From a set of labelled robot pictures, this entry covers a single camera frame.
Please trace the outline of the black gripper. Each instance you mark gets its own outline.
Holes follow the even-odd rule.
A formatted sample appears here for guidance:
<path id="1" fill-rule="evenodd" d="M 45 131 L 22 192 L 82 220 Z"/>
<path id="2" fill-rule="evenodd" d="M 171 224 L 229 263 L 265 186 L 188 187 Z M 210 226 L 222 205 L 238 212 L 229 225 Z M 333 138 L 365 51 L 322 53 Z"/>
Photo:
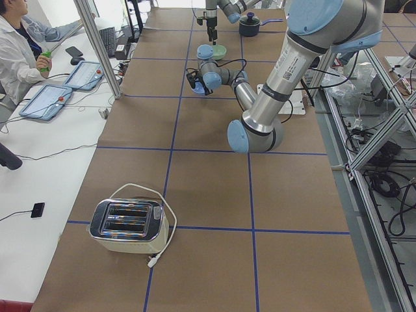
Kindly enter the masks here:
<path id="1" fill-rule="evenodd" d="M 203 80 L 201 80 L 200 83 L 202 85 L 204 94 L 212 94 L 213 93 L 213 91 L 205 84 L 205 82 Z"/>
<path id="2" fill-rule="evenodd" d="M 212 45 L 216 45 L 218 39 L 217 27 L 217 10 L 204 10 L 203 16 L 206 20 L 206 26 L 208 28 L 209 41 Z"/>

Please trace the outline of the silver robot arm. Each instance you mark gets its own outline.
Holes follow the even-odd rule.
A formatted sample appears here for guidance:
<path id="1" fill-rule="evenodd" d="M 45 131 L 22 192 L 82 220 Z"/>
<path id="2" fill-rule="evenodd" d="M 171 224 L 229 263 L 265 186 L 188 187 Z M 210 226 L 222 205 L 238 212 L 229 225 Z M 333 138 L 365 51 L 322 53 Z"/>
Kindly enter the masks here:
<path id="1" fill-rule="evenodd" d="M 217 10 L 220 9 L 230 23 L 236 23 L 243 12 L 258 2 L 257 0 L 239 0 L 232 3 L 228 0 L 207 0 L 205 2 L 205 8 L 202 10 L 202 15 L 197 17 L 197 22 L 199 25 L 202 25 L 203 21 L 206 22 L 209 41 L 215 46 L 218 39 L 216 29 L 218 22 Z"/>
<path id="2" fill-rule="evenodd" d="M 230 122 L 227 140 L 237 153 L 265 152 L 279 146 L 283 128 L 278 112 L 312 62 L 327 50 L 356 52 L 382 37 L 384 1 L 292 1 L 281 54 L 260 92 L 242 71 L 221 68 L 211 45 L 197 49 L 202 85 L 210 92 L 222 85 L 234 91 L 244 112 Z"/>

